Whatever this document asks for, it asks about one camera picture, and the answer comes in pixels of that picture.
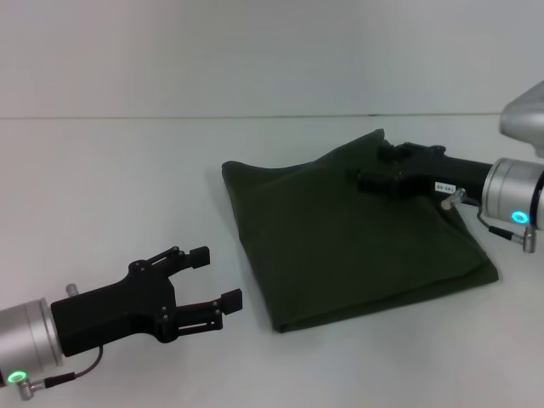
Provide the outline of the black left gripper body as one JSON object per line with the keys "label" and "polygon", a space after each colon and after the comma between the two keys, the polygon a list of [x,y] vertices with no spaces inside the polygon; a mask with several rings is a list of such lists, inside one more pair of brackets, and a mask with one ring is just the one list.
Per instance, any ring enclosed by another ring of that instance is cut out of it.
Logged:
{"label": "black left gripper body", "polygon": [[117,283],[51,304],[64,356],[95,349],[133,334],[161,343],[177,339],[176,299],[169,275],[140,261]]}

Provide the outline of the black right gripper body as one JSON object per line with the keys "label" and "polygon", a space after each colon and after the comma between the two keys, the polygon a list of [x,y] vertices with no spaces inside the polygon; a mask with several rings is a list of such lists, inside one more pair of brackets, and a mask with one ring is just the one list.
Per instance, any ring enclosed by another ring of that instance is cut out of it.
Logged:
{"label": "black right gripper body", "polygon": [[441,145],[398,145],[396,155],[396,195],[399,198],[446,198],[456,190],[464,189],[469,199],[481,202],[491,164],[449,157]]}

